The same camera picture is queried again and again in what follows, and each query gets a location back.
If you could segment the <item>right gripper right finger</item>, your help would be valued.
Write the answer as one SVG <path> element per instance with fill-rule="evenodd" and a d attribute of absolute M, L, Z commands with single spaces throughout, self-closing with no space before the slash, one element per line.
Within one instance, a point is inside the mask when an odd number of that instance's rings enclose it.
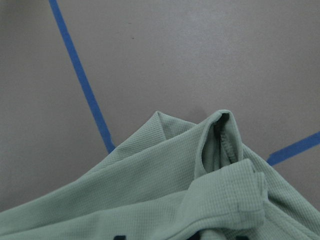
<path fill-rule="evenodd" d="M 188 240 L 201 240 L 201 238 L 202 238 L 201 231 L 197 231 L 191 237 L 189 237 Z"/>

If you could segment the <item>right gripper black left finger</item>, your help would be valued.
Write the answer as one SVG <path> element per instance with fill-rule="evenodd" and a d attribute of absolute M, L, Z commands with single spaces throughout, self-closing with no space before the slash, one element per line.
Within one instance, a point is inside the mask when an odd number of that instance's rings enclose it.
<path fill-rule="evenodd" d="M 113 237 L 113 240 L 127 240 L 127 236 L 126 235 L 115 235 Z"/>

